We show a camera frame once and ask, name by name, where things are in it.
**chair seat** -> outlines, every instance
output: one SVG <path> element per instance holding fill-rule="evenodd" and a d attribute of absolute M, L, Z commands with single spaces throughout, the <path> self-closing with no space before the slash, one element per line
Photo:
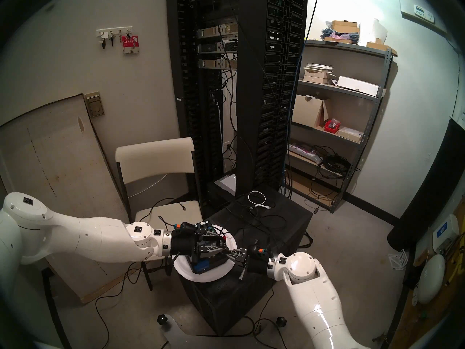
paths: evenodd
<path fill-rule="evenodd" d="M 156 206 L 153 208 L 152 213 L 144 219 L 144 222 L 149 224 L 153 229 L 162 230 L 166 229 L 165 224 L 158 218 L 158 215 L 160 215 L 164 221 L 173 225 L 182 222 L 197 224 L 203 220 L 198 201 L 184 201 L 181 204 L 185 207 L 185 210 L 183 210 L 178 202 Z M 139 211 L 136 214 L 135 221 L 139 221 L 149 212 L 150 208 Z M 168 226 L 168 230 L 173 230 L 173 227 Z"/>

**light switch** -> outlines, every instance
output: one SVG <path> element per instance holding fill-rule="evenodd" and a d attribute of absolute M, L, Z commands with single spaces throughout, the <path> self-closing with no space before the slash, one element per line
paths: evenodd
<path fill-rule="evenodd" d="M 100 92 L 92 92 L 85 95 L 86 106 L 91 117 L 96 117 L 104 114 Z"/>

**red key tag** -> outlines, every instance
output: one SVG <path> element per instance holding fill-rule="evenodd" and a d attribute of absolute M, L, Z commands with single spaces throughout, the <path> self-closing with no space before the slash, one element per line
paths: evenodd
<path fill-rule="evenodd" d="M 123 52 L 124 53 L 139 53 L 139 37 L 138 36 L 122 36 Z"/>

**white chair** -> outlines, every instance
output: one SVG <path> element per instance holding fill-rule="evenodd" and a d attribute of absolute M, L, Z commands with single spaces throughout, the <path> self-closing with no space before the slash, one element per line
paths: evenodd
<path fill-rule="evenodd" d="M 197 185 L 197 199 L 193 201 L 171 203 L 138 211 L 135 221 L 144 221 L 154 229 L 165 229 L 165 224 L 158 215 L 171 224 L 202 221 L 202 211 L 199 178 L 195 169 L 194 144 L 190 137 L 181 139 L 146 142 L 143 144 L 121 146 L 116 149 L 116 166 L 122 186 L 123 202 L 126 206 L 129 220 L 132 220 L 131 208 L 126 191 L 126 184 L 146 177 L 170 173 L 194 174 Z"/>

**paper plate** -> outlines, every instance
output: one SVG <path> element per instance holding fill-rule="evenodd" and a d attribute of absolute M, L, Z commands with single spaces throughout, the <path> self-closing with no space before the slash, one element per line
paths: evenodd
<path fill-rule="evenodd" d="M 220 232 L 222 227 L 213 225 L 217 231 L 217 233 Z M 232 249 L 237 249 L 236 241 L 234 239 L 234 236 L 231 235 L 231 233 L 226 233 L 226 246 L 232 250 Z M 217 266 L 216 268 L 213 268 L 212 270 L 208 270 L 202 274 L 195 274 L 192 272 L 191 269 L 191 264 L 189 263 L 189 260 L 183 255 L 183 256 L 178 256 L 176 261 L 174 262 L 174 268 L 178 273 L 180 273 L 184 278 L 187 280 L 190 280 L 191 282 L 213 282 L 215 280 L 218 280 L 219 278 L 224 277 L 229 271 L 233 268 L 234 262 L 232 260 L 228 260 L 225 263 Z"/>

